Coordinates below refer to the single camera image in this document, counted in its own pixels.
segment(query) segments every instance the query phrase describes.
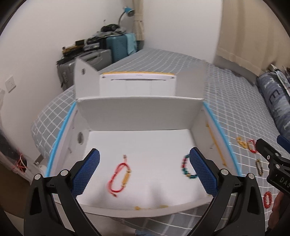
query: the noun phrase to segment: electrical outlet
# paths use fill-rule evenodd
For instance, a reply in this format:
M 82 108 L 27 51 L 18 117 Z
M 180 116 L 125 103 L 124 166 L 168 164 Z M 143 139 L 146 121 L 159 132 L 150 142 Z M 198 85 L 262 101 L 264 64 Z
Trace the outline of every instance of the electrical outlet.
M 8 90 L 8 93 L 10 93 L 16 87 L 13 76 L 11 76 L 8 80 L 6 80 L 5 85 Z

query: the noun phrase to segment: human hand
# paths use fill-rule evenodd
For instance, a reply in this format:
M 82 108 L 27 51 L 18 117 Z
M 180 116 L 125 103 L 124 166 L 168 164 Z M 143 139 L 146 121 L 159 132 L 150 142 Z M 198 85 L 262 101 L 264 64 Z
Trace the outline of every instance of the human hand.
M 277 197 L 275 198 L 273 208 L 272 208 L 272 213 L 271 213 L 271 215 L 269 217 L 269 221 L 268 221 L 268 226 L 270 229 L 273 229 L 279 221 L 280 203 L 281 203 L 283 197 L 284 197 L 284 193 L 279 192 Z

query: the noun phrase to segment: open cardboard box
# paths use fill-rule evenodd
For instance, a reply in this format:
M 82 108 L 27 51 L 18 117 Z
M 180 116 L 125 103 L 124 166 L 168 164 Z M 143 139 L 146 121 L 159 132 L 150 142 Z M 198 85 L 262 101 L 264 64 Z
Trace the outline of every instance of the open cardboard box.
M 100 75 L 77 59 L 76 102 L 52 150 L 47 176 L 82 160 L 92 148 L 100 163 L 77 200 L 84 212 L 109 217 L 156 217 L 182 212 L 211 201 L 198 178 L 189 179 L 182 159 L 194 146 L 232 174 L 237 164 L 208 105 L 203 102 L 207 67 L 178 75 L 122 72 Z M 115 168 L 123 162 L 132 172 L 117 197 L 107 190 Z M 191 164 L 188 171 L 195 174 Z M 126 169 L 116 177 L 119 189 Z

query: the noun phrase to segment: blue gripper pad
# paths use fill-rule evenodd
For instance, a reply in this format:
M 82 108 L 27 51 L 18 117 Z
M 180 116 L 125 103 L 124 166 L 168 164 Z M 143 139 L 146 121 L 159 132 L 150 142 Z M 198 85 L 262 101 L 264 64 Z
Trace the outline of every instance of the blue gripper pad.
M 83 194 L 88 182 L 100 163 L 100 152 L 97 149 L 92 150 L 88 155 L 89 156 L 85 158 L 84 164 L 73 178 L 71 193 L 74 198 Z
M 204 157 L 201 157 L 201 155 L 196 151 L 195 148 L 192 148 L 189 152 L 189 161 L 207 194 L 215 197 L 218 192 L 218 182 L 215 175 L 205 163 L 206 159 Z
M 290 142 L 286 138 L 284 138 L 282 135 L 278 135 L 277 143 L 288 153 L 290 153 Z

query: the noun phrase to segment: bed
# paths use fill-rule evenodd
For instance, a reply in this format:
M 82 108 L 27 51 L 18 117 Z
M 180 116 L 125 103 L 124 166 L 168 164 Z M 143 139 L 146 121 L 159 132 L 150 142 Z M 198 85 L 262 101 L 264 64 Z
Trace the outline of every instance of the bed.
M 100 72 L 149 71 L 178 74 L 181 69 L 191 67 L 199 61 L 199 59 L 184 54 L 147 48 L 108 66 Z M 35 145 L 47 160 L 50 157 L 62 123 L 75 101 L 74 95 L 74 86 L 72 86 L 53 99 L 32 123 L 31 132 Z M 249 172 L 254 173 L 262 197 L 265 192 L 270 191 L 274 200 L 278 190 L 266 181 L 269 173 L 266 162 L 263 161 L 261 155 L 242 148 L 236 140 L 238 136 L 245 140 L 263 138 L 278 150 L 283 157 L 289 158 L 289 154 L 276 142 L 279 132 L 257 87 L 230 70 L 208 64 L 204 97 L 228 139 L 241 175 L 245 176 Z M 260 159 L 262 162 L 263 176 L 258 175 L 255 165 L 256 159 Z M 235 195 L 232 195 L 218 228 L 226 223 L 234 199 Z M 154 235 L 185 235 L 198 222 L 207 206 L 203 205 L 185 212 L 161 217 L 118 218 L 116 220 L 138 230 L 147 229 Z M 272 206 L 264 209 L 266 227 L 271 209 Z

